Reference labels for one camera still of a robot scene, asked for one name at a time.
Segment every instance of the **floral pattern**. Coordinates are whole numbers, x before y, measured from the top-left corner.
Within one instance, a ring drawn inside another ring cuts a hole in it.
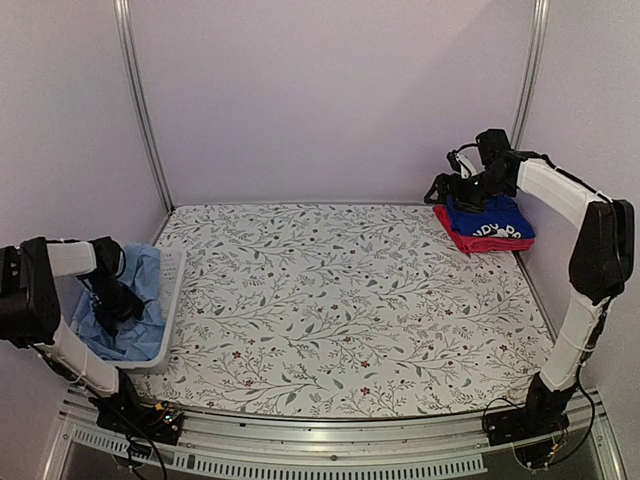
[[[382,417],[519,401],[552,343],[509,253],[465,255],[423,206],[181,207],[169,367],[141,395],[271,415]]]

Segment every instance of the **wall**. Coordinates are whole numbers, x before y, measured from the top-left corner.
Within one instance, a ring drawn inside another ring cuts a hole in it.
[[[133,2],[177,203],[421,200],[447,151],[510,129],[533,4]]]
[[[640,208],[640,3],[552,2],[542,66],[522,147]],[[538,227],[525,256],[543,301],[560,324],[576,233],[539,203],[524,202]],[[604,399],[627,472],[640,471],[640,273],[613,306],[590,377]]]
[[[2,2],[0,245],[149,241],[159,228],[117,35],[109,1]],[[64,391],[31,352],[0,342],[0,477],[42,474]]]

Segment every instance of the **red cloth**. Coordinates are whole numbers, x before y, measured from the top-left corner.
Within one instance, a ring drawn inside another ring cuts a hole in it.
[[[498,238],[498,237],[467,237],[451,230],[451,222],[447,214],[447,207],[433,207],[433,211],[440,223],[447,231],[453,243],[462,253],[487,253],[491,251],[522,251],[529,250],[533,245],[533,238]]]

